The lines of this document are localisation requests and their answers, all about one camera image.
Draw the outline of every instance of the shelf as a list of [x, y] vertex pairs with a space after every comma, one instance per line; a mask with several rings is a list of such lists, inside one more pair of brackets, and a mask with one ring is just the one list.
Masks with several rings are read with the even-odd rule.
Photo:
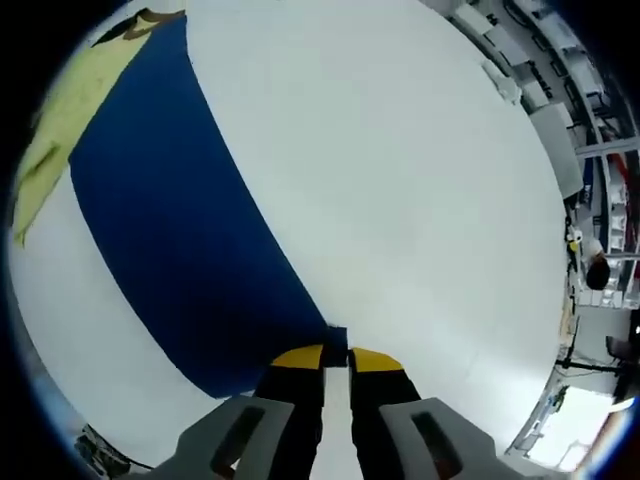
[[[505, 1], [508, 1], [510, 5], [512, 5], [515, 9], [517, 9], [517, 11], [520, 12], [522, 17], [526, 18], [528, 22], [534, 27], [537, 35], [539, 35], [541, 38], [544, 38], [546, 40], [546, 43], [551, 47], [554, 56], [562, 66], [563, 70], [566, 72], [566, 79], [568, 79], [573, 86], [572, 90], [578, 94], [578, 97], [579, 97], [578, 100], [581, 104], [582, 110], [586, 113], [589, 127], [593, 132], [593, 138], [595, 139], [595, 144], [599, 145], [604, 143], [604, 139], [602, 138], [602, 132], [600, 132], [600, 128], [598, 127], [598, 122], [596, 120], [595, 114], [593, 113], [593, 108], [591, 107], [591, 103], [587, 99], [587, 95], [580, 89], [580, 86], [579, 86], [580, 84], [578, 83], [577, 79], [575, 78], [575, 75], [571, 71], [571, 68], [569, 66], [569, 62], [564, 53], [564, 50], [556, 43], [556, 41], [553, 38], [549, 38], [545, 35], [543, 29], [540, 26], [540, 21], [538, 20], [538, 18], [536, 18], [533, 15], [533, 13], [531, 13], [526, 8], [522, 8], [519, 5], [518, 0], [505, 0]], [[594, 157], [594, 160], [598, 162], [600, 165], [599, 171], [601, 173], [601, 179], [602, 179], [602, 190], [603, 190], [602, 193], [605, 198], [605, 201], [603, 202], [603, 207], [606, 210], [606, 217], [607, 217], [607, 236], [606, 236], [606, 242], [603, 242], [603, 243], [606, 243], [606, 246], [607, 246], [606, 250], [609, 251], [609, 246], [611, 244], [611, 222], [609, 221], [609, 216], [613, 211], [613, 204], [611, 203], [611, 198], [609, 195], [610, 185], [611, 185], [611, 172], [609, 171], [609, 162], [607, 161], [606, 155]]]
[[[640, 253], [640, 238], [636, 240], [635, 253]], [[627, 282], [627, 287], [624, 290], [625, 296], [627, 296], [629, 293], [631, 293], [631, 290], [633, 290], [633, 285], [636, 283], [636, 278], [634, 274], [636, 273], [637, 268], [638, 268], [638, 260], [634, 260], [633, 262], [631, 262], [631, 276], [629, 277], [629, 281]]]
[[491, 60], [507, 77], [513, 79], [516, 78], [515, 71], [511, 65], [506, 61], [498, 49], [484, 36], [478, 32], [466, 28], [464, 24], [456, 20], [454, 17], [448, 17], [447, 20], [455, 26], [460, 33], [469, 39], [482, 54]]
[[624, 109], [627, 113], [627, 117], [629, 118], [629, 123], [631, 124], [632, 136], [639, 136], [640, 131], [638, 130], [638, 124], [636, 123], [636, 119], [633, 115], [631, 104], [627, 100], [626, 96], [623, 94], [622, 89], [620, 88], [620, 84], [613, 77], [607, 77], [607, 78], [608, 78], [609, 85], [611, 85], [616, 90], [618, 98], [624, 104]]

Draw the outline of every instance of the black cable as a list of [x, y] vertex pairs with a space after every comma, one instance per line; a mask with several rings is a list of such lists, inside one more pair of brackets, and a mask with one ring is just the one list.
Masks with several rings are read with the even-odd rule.
[[578, 357], [580, 360], [586, 360], [588, 362], [591, 362], [593, 365], [600, 365], [601, 367], [610, 366], [616, 361], [616, 359], [614, 358], [613, 360], [607, 363], [604, 360], [597, 360], [595, 358], [589, 357], [583, 354], [582, 352], [580, 352], [579, 350], [576, 350], [575, 354], [576, 354], [575, 356]]
[[616, 137], [622, 138], [622, 136], [620, 135], [620, 132], [618, 131], [618, 129], [614, 128], [613, 125], [611, 125], [606, 118], [600, 117], [600, 119], [604, 122], [604, 124], [607, 126], [607, 128], [609, 130], [611, 130], [616, 135]]
[[510, 0], [502, 0], [502, 7], [504, 8], [504, 11], [507, 12], [507, 15], [509, 15], [511, 17], [511, 20], [516, 22], [521, 27], [526, 28], [527, 30], [529, 30], [529, 24], [527, 23], [527, 21], [523, 20], [522, 16], [520, 14], [517, 14], [517, 13], [515, 13], [515, 12], [513, 12], [511, 10], [511, 1]]
[[567, 354], [565, 355], [564, 359], [562, 360], [562, 364], [563, 367], [566, 369], [569, 367], [569, 362], [571, 361], [571, 356], [573, 355], [573, 351], [575, 350], [576, 347], [576, 338], [578, 337], [578, 329], [580, 328], [580, 315], [578, 315], [576, 317], [576, 328], [573, 332], [573, 338], [571, 339], [571, 345], [569, 346], [569, 349], [567, 350]]
[[596, 373], [611, 373], [611, 372], [588, 372], [588, 373], [577, 373], [575, 375], [567, 375], [566, 373], [562, 373], [560, 370], [558, 370], [557, 367], [554, 367], [553, 369], [556, 371], [558, 375], [560, 375], [563, 378], [587, 377], [589, 375], [595, 375]]
[[89, 425], [89, 428], [91, 428], [91, 430], [93, 431], [93, 433], [95, 435], [97, 435], [100, 440], [102, 440], [105, 445], [107, 447], [109, 447], [111, 450], [113, 450], [114, 452], [117, 452], [118, 455], [120, 455], [123, 459], [125, 459], [127, 462], [133, 464], [133, 465], [137, 465], [138, 467], [142, 467], [142, 468], [146, 468], [147, 470], [153, 470], [153, 467], [150, 467], [149, 465], [145, 465], [144, 463], [140, 463], [140, 462], [136, 462], [134, 459], [128, 457], [127, 455], [125, 455], [124, 453], [122, 453], [120, 450], [118, 450], [116, 447], [114, 447], [113, 445], [111, 445], [102, 435], [100, 435], [98, 433], [97, 430], [95, 430], [91, 425]]

